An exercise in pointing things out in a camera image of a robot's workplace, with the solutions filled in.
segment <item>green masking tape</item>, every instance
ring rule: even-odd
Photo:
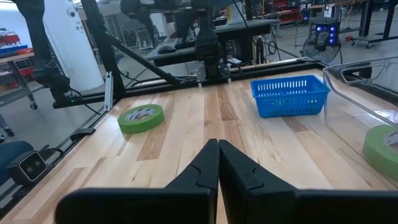
[[[389,145],[398,142],[398,129],[390,125],[371,128],[366,133],[363,154],[383,174],[398,180],[398,152]]]
[[[118,119],[120,130],[126,134],[148,131],[164,120],[163,109],[159,105],[142,105],[124,112]]]

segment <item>blue plastic basket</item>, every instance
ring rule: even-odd
[[[263,118],[318,114],[330,91],[314,75],[253,80],[251,90]]]

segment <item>wooden tabletop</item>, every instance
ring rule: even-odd
[[[349,6],[352,4],[357,4],[357,3],[361,3],[361,2],[366,2],[367,0],[349,0],[349,1],[341,1],[341,2],[336,2],[336,3],[330,3],[330,4],[326,4],[326,6],[329,7],[335,7],[335,6]],[[314,5],[314,6],[309,6],[309,9],[319,9],[319,8],[323,8],[325,7],[324,4],[319,4],[319,5]]]
[[[16,56],[8,57],[8,58],[0,58],[0,63],[12,62],[12,61],[27,58],[27,57],[33,57],[34,55],[35,55],[35,53],[32,52],[32,53],[16,55]]]
[[[322,71],[314,69],[262,78],[308,74],[322,77]],[[350,93],[342,83],[334,82],[336,88],[372,110],[390,106],[360,89]],[[353,112],[353,105],[342,97],[332,93],[330,97],[334,111]],[[148,103],[162,105],[165,121],[145,133],[121,133],[118,116]],[[349,128],[350,142],[324,125],[323,112],[260,118],[250,80],[125,98],[0,223],[53,223],[58,201],[83,187],[164,187],[210,138],[227,139],[300,189],[397,190],[398,182],[364,160],[362,127],[347,121],[340,125]],[[224,224],[222,194],[218,196],[217,223]]]

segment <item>white cylinder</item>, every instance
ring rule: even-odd
[[[236,5],[238,6],[243,16],[243,4],[241,2],[237,2]],[[241,17],[235,4],[226,7],[226,21],[229,25],[243,22],[243,18]]]
[[[104,81],[83,24],[69,0],[45,0],[44,26],[51,46],[70,86],[91,90]]]

